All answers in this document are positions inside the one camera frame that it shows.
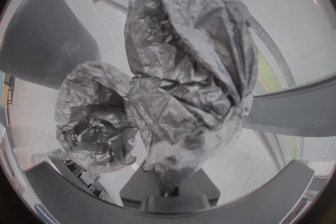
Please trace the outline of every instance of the crumpled plastic bag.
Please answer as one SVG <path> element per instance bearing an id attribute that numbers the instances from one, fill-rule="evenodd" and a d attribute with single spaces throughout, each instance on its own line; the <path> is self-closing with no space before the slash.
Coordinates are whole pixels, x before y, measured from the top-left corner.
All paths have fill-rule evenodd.
<path id="1" fill-rule="evenodd" d="M 172 190 L 234 141 L 251 108 L 257 50 L 240 0 L 129 0 L 130 99 L 154 169 Z"/>
<path id="2" fill-rule="evenodd" d="M 102 62 L 79 64 L 64 80 L 56 104 L 57 139 L 75 163 L 109 173 L 134 163 L 130 77 Z"/>

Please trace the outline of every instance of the logo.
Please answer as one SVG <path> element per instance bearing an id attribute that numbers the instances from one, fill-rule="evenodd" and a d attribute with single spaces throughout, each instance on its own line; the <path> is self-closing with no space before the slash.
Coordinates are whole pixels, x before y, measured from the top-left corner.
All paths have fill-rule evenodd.
<path id="1" fill-rule="evenodd" d="M 53 218 L 45 211 L 44 207 L 40 204 L 34 205 L 36 213 L 39 215 L 39 217 L 47 224 L 57 224 L 56 221 L 53 220 Z"/>

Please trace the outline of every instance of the plastic bag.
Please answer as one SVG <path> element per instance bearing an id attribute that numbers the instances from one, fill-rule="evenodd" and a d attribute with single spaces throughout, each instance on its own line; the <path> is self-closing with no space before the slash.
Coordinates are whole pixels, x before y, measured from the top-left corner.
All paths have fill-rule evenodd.
<path id="1" fill-rule="evenodd" d="M 257 79 L 240 0 L 129 0 L 130 99 L 154 169 L 172 190 L 242 127 Z"/>
<path id="2" fill-rule="evenodd" d="M 64 80 L 56 104 L 57 139 L 75 163 L 94 173 L 132 164 L 138 131 L 130 77 L 102 62 L 79 64 Z"/>

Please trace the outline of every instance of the tiled floor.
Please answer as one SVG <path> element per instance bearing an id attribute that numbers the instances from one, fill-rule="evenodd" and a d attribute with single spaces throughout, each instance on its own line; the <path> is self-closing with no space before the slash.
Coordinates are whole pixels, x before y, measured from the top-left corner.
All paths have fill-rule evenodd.
<path id="1" fill-rule="evenodd" d="M 65 2 L 97 41 L 101 60 L 132 75 L 124 46 L 126 12 L 103 0 L 95 4 L 91 0 Z M 36 151 L 47 152 L 60 147 L 54 121 L 57 94 L 57 90 L 16 79 L 14 101 L 9 108 L 10 134 L 23 169 L 31 167 L 30 158 Z M 145 158 L 139 135 L 132 153 L 137 157 L 135 164 L 101 174 L 101 184 L 119 205 L 122 205 L 120 189 Z M 207 161 L 203 169 L 221 191 L 219 204 L 253 191 L 278 172 L 259 135 L 247 129 L 227 154 Z"/>

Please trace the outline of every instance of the gray plastic bag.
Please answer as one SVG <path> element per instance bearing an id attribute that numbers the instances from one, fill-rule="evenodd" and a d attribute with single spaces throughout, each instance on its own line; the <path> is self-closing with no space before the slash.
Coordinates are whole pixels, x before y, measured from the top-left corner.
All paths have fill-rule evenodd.
<path id="1" fill-rule="evenodd" d="M 69 157 L 94 173 L 132 164 L 138 131 L 128 92 L 130 77 L 102 62 L 79 64 L 56 103 L 57 139 Z"/>
<path id="2" fill-rule="evenodd" d="M 240 0 L 129 0 L 130 99 L 154 169 L 172 190 L 241 131 L 257 79 Z"/>

